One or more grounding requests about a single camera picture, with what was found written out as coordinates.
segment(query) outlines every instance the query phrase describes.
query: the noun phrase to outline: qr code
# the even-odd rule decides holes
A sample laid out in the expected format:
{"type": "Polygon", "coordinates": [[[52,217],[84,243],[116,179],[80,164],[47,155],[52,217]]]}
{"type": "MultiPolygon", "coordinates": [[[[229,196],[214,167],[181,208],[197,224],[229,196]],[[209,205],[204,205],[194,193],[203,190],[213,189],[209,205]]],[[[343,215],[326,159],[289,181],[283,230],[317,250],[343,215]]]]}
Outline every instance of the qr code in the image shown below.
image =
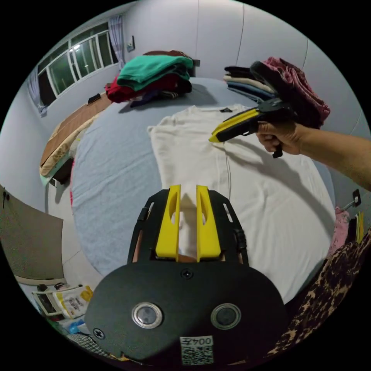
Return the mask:
{"type": "Polygon", "coordinates": [[[213,347],[182,347],[184,366],[214,363],[213,347]]]}

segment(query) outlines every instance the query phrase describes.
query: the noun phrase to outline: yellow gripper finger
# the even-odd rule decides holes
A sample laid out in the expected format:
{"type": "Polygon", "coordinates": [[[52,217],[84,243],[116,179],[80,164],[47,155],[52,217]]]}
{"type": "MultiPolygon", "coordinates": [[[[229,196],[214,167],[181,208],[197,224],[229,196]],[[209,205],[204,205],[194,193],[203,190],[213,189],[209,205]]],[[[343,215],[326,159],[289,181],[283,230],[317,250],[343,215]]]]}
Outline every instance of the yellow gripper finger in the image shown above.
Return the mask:
{"type": "Polygon", "coordinates": [[[220,143],[220,140],[217,138],[217,135],[222,131],[231,128],[234,125],[239,124],[242,121],[249,120],[255,116],[259,115],[259,111],[256,108],[249,109],[247,111],[238,113],[230,117],[229,119],[223,121],[220,125],[216,127],[216,129],[211,133],[211,137],[209,138],[209,142],[213,143],[220,143]]]}
{"type": "Polygon", "coordinates": [[[197,262],[217,259],[221,254],[208,188],[196,186],[197,196],[197,262]]]}
{"type": "Polygon", "coordinates": [[[180,216],[180,185],[172,185],[169,189],[161,229],[156,245],[156,255],[163,259],[178,261],[180,216]]]}

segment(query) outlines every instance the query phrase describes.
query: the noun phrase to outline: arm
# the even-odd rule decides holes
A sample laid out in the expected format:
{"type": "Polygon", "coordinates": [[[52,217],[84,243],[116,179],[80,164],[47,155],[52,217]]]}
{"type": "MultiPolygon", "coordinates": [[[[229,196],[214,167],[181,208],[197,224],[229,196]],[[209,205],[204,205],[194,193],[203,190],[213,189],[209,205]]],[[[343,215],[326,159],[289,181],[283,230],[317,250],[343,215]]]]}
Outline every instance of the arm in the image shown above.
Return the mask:
{"type": "Polygon", "coordinates": [[[285,152],[308,156],[371,191],[371,141],[368,139],[306,128],[294,122],[260,123],[257,136],[269,152],[274,152],[281,143],[285,152]]]}
{"type": "Polygon", "coordinates": [[[307,129],[300,153],[338,170],[371,191],[371,141],[352,135],[307,129]]]}

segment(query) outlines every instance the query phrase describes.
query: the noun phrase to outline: floor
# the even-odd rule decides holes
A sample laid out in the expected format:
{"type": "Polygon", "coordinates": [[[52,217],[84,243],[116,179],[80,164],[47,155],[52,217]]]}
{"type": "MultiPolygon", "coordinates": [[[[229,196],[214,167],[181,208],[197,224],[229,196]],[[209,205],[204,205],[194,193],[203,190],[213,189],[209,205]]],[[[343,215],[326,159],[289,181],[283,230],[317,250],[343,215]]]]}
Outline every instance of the floor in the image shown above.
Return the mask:
{"type": "Polygon", "coordinates": [[[62,263],[67,283],[71,286],[87,284],[94,290],[103,277],[81,251],[73,221],[69,183],[61,185],[56,182],[56,187],[48,185],[48,213],[63,219],[62,263]]]}

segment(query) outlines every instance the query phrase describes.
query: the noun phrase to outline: door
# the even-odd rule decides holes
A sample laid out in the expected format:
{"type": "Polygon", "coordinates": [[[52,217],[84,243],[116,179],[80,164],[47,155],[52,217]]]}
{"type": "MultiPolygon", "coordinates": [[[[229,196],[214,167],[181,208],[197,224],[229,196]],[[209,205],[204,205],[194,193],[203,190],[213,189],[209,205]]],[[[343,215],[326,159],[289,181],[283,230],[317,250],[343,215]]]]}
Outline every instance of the door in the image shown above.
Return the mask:
{"type": "Polygon", "coordinates": [[[0,239],[18,281],[62,279],[63,220],[19,201],[0,185],[0,239]]]}

